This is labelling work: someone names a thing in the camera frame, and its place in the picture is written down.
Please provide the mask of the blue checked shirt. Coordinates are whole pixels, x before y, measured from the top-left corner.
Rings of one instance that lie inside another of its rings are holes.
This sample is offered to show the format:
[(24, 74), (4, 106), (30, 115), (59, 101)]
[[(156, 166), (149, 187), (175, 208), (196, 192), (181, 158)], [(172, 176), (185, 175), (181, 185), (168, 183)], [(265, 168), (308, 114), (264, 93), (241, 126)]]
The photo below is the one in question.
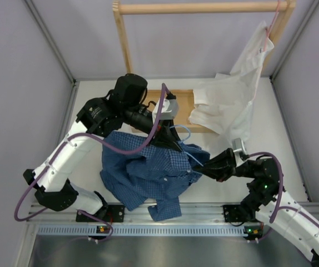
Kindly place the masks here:
[(182, 151), (177, 152), (149, 145), (135, 154), (124, 155), (104, 146), (102, 182), (129, 211), (154, 199), (156, 204), (148, 208), (152, 220), (180, 217), (180, 194), (201, 177), (193, 168), (210, 159), (209, 153), (195, 144), (181, 147)]

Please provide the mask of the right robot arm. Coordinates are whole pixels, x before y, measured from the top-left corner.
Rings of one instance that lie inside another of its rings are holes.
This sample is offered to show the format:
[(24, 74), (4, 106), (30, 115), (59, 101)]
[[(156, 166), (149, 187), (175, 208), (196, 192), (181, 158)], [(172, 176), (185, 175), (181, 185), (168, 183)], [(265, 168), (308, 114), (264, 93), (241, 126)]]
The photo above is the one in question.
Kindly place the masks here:
[(264, 223), (288, 240), (312, 266), (319, 266), (319, 221), (284, 188), (282, 167), (275, 155), (248, 155), (227, 149), (193, 170), (218, 182), (232, 176), (250, 178), (249, 194), (238, 206), (244, 221)]

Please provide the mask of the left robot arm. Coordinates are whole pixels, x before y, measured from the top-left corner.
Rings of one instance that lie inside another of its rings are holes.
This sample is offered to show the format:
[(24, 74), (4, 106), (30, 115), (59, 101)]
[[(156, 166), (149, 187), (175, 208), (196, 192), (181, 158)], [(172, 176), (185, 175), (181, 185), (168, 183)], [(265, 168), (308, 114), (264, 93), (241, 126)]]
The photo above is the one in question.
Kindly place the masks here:
[[(143, 77), (127, 73), (117, 79), (105, 96), (84, 104), (51, 155), (39, 167), (27, 169), (23, 174), (29, 189), (35, 189), (40, 205), (52, 211), (71, 208), (96, 222), (103, 221), (108, 211), (103, 196), (73, 185), (69, 180), (73, 169), (96, 143), (123, 155), (136, 154), (149, 145), (181, 150), (179, 137), (171, 128), (179, 110), (177, 97), (163, 84), (160, 98), (150, 111), (143, 103), (147, 86)], [(105, 137), (123, 124), (146, 133), (145, 141), (134, 149), (120, 149), (107, 143)]]

